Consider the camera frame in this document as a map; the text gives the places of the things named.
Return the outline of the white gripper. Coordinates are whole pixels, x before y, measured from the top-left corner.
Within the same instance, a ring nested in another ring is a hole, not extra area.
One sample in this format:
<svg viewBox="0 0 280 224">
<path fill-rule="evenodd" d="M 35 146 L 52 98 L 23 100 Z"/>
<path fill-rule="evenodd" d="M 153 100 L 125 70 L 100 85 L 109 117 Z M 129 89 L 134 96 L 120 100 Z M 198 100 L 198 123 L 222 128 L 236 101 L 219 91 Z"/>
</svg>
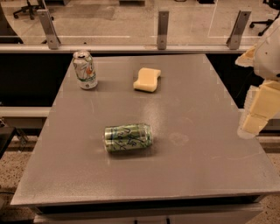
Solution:
<svg viewBox="0 0 280 224">
<path fill-rule="evenodd" d="M 259 87 L 249 88 L 237 129 L 239 137 L 253 138 L 280 111 L 280 18 L 235 64 L 254 67 L 255 74 L 266 79 Z"/>
</svg>

